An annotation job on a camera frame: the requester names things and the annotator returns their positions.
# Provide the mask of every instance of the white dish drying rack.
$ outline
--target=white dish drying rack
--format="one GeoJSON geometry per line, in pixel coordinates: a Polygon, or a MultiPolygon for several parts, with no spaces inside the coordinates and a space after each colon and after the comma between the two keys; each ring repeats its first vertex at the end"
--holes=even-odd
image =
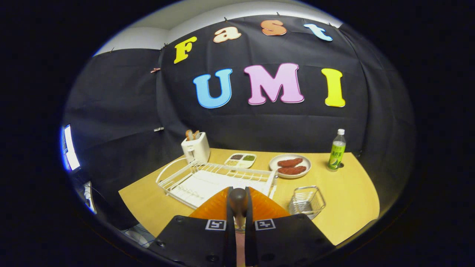
{"type": "Polygon", "coordinates": [[[176,161],[168,164],[155,182],[166,195],[171,195],[193,209],[229,186],[243,189],[249,186],[270,198],[274,196],[277,188],[276,171],[250,170],[198,161],[192,161],[167,179],[160,181],[163,172],[176,161]]]}

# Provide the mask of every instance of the bottle label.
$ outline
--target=bottle label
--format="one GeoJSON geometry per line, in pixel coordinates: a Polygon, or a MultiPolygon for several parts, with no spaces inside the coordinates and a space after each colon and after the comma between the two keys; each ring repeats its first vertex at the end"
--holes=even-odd
{"type": "Polygon", "coordinates": [[[332,145],[332,153],[330,154],[330,160],[328,161],[328,168],[332,170],[338,169],[340,163],[342,162],[343,153],[345,152],[344,146],[332,145]]]}

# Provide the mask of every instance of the white plate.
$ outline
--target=white plate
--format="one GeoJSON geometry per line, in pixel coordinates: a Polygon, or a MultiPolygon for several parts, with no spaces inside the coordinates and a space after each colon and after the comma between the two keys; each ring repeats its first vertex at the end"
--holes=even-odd
{"type": "Polygon", "coordinates": [[[299,164],[296,165],[297,166],[305,166],[307,167],[307,169],[304,171],[304,172],[301,172],[299,174],[295,174],[295,175],[290,175],[290,174],[283,174],[283,173],[280,173],[279,171],[277,171],[277,174],[279,175],[279,177],[282,177],[282,178],[288,178],[288,179],[295,179],[295,178],[300,178],[304,175],[306,175],[308,173],[308,171],[310,170],[310,168],[312,167],[312,163],[310,162],[309,159],[307,159],[306,157],[304,156],[301,156],[301,155],[298,155],[298,154],[282,154],[282,155],[278,155],[276,157],[274,157],[273,159],[271,159],[271,161],[269,162],[269,168],[271,170],[277,170],[280,168],[279,165],[277,165],[277,162],[279,161],[286,161],[286,160],[292,160],[292,159],[295,159],[295,158],[301,158],[303,159],[303,161],[299,164]]]}

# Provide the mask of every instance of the tabletop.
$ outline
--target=tabletop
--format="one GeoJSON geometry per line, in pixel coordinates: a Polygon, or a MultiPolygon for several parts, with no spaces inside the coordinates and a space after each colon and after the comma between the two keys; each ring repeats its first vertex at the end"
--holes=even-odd
{"type": "MultiPolygon", "coordinates": [[[[269,169],[269,162],[285,152],[258,152],[211,148],[210,163],[224,164],[234,153],[253,153],[256,161],[253,170],[269,169]]],[[[294,189],[316,185],[326,202],[326,207],[312,222],[332,242],[338,245],[379,217],[378,194],[368,174],[352,153],[343,155],[344,167],[336,172],[326,169],[330,153],[297,153],[307,157],[312,167],[303,177],[297,179],[277,179],[277,188],[272,199],[288,209],[294,189]]],[[[162,177],[173,175],[186,166],[186,160],[176,162],[163,172],[162,177]]],[[[165,166],[119,191],[122,200],[135,218],[155,237],[165,228],[175,215],[188,216],[194,210],[179,202],[155,183],[165,166]]]]}

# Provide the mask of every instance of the pink letter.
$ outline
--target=pink letter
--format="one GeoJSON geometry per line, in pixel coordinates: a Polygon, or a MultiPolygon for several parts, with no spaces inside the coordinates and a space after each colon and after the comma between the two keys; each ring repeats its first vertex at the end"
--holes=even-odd
{"type": "Polygon", "coordinates": [[[262,105],[266,98],[262,96],[261,88],[265,91],[270,101],[275,102],[279,96],[280,88],[284,93],[280,100],[284,103],[300,103],[304,96],[300,93],[297,80],[298,65],[282,63],[277,70],[275,78],[261,65],[248,66],[244,72],[249,74],[251,80],[251,98],[247,101],[250,105],[262,105]]]}

